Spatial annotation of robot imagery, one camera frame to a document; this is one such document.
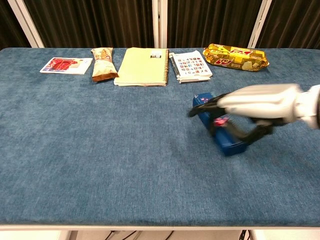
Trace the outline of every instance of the booklet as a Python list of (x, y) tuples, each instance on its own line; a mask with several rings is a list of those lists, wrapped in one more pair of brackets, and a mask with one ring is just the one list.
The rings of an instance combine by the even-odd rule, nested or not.
[(41, 70), (44, 74), (85, 74), (92, 58), (53, 57)]
[(213, 75), (199, 51), (169, 54), (176, 79), (180, 83), (207, 81)]

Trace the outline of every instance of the notebook label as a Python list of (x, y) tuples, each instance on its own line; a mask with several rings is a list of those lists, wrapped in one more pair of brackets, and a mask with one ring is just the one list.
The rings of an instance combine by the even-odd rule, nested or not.
[(160, 59), (162, 56), (162, 51), (161, 50), (151, 50), (151, 54), (150, 54), (150, 58), (156, 58), (156, 59)]

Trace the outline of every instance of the spiral binding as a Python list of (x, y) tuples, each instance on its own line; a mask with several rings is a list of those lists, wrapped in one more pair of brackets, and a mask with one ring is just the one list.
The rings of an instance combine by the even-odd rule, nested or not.
[(169, 49), (165, 50), (165, 59), (164, 59), (164, 80), (165, 83), (168, 82), (168, 70), (169, 70)]

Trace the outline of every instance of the chip bag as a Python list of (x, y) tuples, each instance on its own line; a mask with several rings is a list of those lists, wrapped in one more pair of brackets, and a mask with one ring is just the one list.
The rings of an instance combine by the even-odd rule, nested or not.
[(95, 60), (92, 73), (94, 82), (118, 77), (118, 73), (112, 63), (112, 50), (112, 47), (99, 47), (91, 50)]
[(215, 66), (257, 72), (269, 65), (264, 51), (210, 44), (204, 49), (206, 61)]

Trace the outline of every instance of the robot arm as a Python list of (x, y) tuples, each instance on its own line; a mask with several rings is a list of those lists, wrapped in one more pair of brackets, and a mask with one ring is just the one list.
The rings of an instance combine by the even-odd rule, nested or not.
[(249, 134), (237, 129), (231, 122), (226, 125), (232, 134), (248, 143), (272, 133), (273, 126), (297, 120), (306, 122), (313, 129), (320, 129), (320, 85), (306, 92), (294, 83), (251, 85), (195, 106), (189, 116), (203, 112), (209, 112), (212, 119), (225, 114), (252, 119), (257, 127)]

